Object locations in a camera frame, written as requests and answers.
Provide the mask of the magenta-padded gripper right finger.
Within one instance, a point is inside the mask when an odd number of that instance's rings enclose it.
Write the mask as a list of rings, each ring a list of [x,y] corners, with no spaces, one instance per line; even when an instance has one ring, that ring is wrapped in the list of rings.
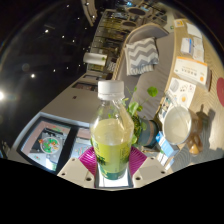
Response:
[[[147,157],[135,147],[129,156],[129,173],[134,188],[140,188],[168,175],[154,157]]]

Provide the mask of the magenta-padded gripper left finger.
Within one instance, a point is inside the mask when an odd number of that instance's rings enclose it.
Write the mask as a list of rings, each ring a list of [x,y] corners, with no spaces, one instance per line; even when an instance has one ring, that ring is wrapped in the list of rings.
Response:
[[[90,147],[78,158],[71,157],[58,173],[58,176],[84,188],[95,187],[97,159]]]

